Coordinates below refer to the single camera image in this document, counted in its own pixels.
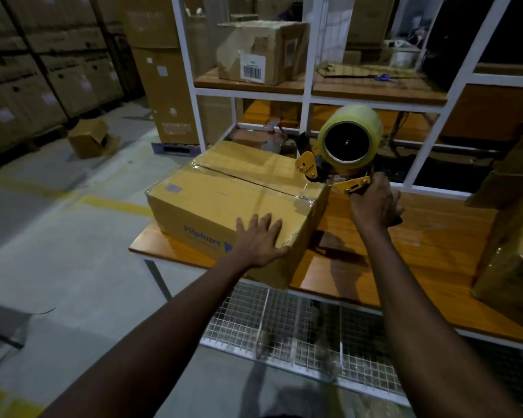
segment person's right hand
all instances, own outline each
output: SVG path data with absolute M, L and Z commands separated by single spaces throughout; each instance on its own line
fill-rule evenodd
M 349 196 L 351 219 L 358 231 L 387 229 L 393 219 L 403 212 L 403 207 L 397 205 L 400 196 L 397 189 L 391 190 L 386 175 L 382 172 L 374 173 L 372 183 L 364 195 L 355 192 Z

